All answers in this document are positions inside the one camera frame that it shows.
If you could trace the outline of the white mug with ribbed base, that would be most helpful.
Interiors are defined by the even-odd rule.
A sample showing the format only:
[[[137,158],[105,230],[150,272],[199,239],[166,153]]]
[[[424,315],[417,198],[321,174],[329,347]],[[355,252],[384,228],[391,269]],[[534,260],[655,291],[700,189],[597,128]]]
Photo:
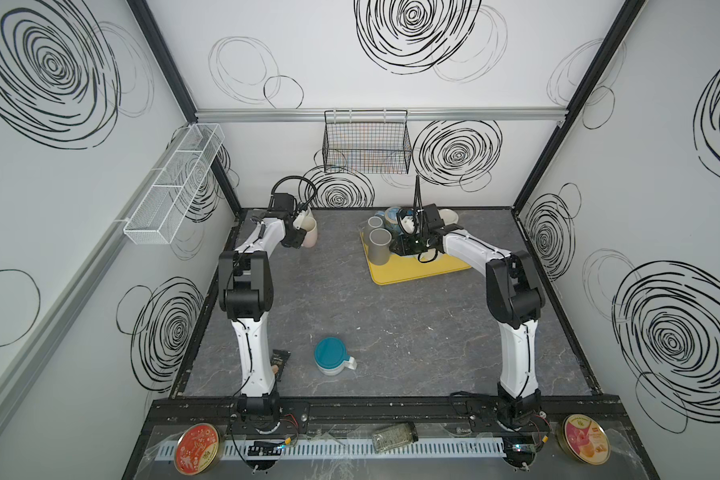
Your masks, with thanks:
[[[293,221],[293,226],[297,229],[312,231],[316,226],[316,221],[310,208],[301,211]]]

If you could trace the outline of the pink mug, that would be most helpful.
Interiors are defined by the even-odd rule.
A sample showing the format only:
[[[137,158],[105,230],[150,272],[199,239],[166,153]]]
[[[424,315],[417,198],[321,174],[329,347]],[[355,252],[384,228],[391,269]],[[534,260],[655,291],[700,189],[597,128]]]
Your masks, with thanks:
[[[303,248],[313,248],[317,243],[317,239],[318,239],[318,224],[316,221],[315,228],[312,231],[306,232],[304,239],[302,241],[302,247]]]

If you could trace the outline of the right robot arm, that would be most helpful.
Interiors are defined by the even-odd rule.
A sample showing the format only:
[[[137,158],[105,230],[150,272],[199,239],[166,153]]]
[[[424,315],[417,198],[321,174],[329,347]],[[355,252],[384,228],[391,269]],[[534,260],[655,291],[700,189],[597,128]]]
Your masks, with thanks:
[[[494,246],[446,223],[434,204],[400,209],[396,220],[401,234],[393,240],[393,252],[419,256],[434,250],[484,276],[487,307],[501,338],[497,420],[509,430],[525,426],[541,403],[535,337],[545,296],[532,256]]]

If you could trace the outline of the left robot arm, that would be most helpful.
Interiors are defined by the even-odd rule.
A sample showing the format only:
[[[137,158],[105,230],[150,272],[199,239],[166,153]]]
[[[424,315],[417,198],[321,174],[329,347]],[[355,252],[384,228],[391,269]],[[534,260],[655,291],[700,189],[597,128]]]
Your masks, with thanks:
[[[270,255],[279,245],[301,246],[306,231],[295,221],[304,210],[293,195],[273,193],[247,239],[219,256],[219,308],[226,313],[238,343],[242,379],[233,397],[242,415],[279,416],[280,399],[267,332],[274,303]]]

